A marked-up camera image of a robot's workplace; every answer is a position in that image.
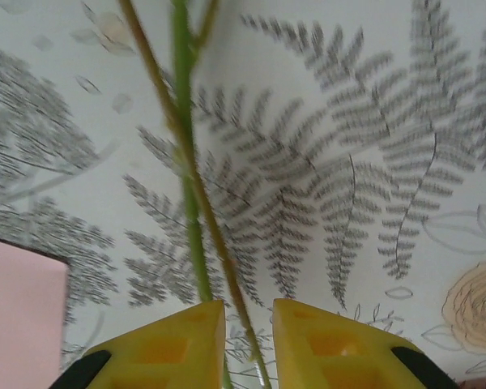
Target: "pink surface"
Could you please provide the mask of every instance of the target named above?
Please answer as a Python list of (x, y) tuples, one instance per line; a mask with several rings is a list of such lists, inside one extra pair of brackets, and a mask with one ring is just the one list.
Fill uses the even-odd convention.
[(66, 265), (0, 242), (0, 389), (59, 375)]

